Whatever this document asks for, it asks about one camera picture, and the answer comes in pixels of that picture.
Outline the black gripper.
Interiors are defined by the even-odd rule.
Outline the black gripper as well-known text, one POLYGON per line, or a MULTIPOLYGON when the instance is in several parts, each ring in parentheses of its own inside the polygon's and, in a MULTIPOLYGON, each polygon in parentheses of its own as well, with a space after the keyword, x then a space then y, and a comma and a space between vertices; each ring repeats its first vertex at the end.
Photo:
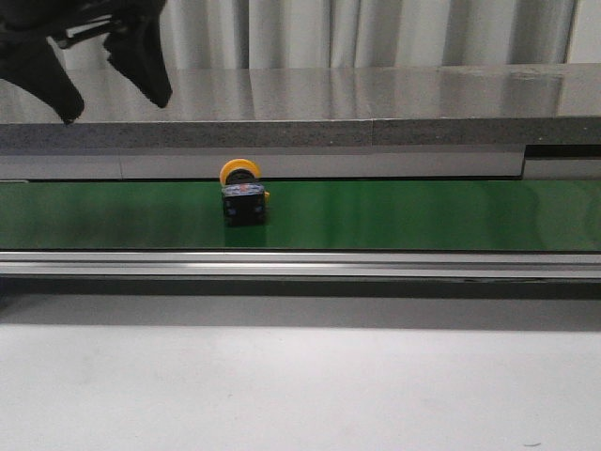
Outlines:
POLYGON ((65 124, 85 102, 47 38, 61 48, 108 34, 108 62, 164 108, 172 87, 163 60, 163 1, 3 1, 1 78, 50 106, 65 124))

